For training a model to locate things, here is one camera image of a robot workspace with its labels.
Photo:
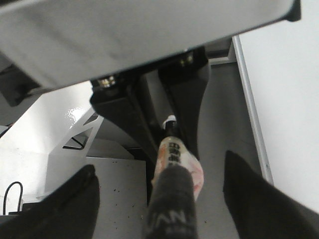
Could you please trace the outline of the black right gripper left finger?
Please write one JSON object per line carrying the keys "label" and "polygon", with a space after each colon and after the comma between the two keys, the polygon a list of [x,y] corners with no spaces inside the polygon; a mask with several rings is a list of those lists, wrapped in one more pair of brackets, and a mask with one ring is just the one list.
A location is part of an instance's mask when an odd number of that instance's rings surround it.
{"label": "black right gripper left finger", "polygon": [[28,211],[0,226],[2,239],[91,239],[100,206],[100,187],[92,164]]}

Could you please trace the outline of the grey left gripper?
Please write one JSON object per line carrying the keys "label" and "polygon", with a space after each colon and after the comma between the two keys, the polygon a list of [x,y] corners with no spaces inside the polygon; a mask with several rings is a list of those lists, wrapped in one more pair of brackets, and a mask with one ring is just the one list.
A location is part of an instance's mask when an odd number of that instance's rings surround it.
{"label": "grey left gripper", "polygon": [[51,91],[300,17],[298,0],[2,1],[0,51]]}

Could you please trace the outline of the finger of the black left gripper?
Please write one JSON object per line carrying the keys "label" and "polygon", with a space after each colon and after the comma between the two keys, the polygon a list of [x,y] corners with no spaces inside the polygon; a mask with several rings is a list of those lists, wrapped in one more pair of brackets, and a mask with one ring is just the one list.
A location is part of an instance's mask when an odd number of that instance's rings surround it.
{"label": "finger of the black left gripper", "polygon": [[91,81],[90,104],[94,111],[129,135],[146,155],[154,175],[162,129],[146,77],[104,78]]}
{"label": "finger of the black left gripper", "polygon": [[204,47],[158,69],[159,79],[177,119],[181,139],[197,158],[198,121],[202,99],[210,80],[210,65]]}

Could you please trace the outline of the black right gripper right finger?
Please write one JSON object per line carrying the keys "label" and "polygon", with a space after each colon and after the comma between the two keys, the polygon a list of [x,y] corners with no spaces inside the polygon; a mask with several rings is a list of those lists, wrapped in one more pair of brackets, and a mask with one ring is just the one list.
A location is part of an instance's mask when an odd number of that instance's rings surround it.
{"label": "black right gripper right finger", "polygon": [[225,154],[225,203],[242,239],[317,239],[319,215],[257,174],[238,154]]}

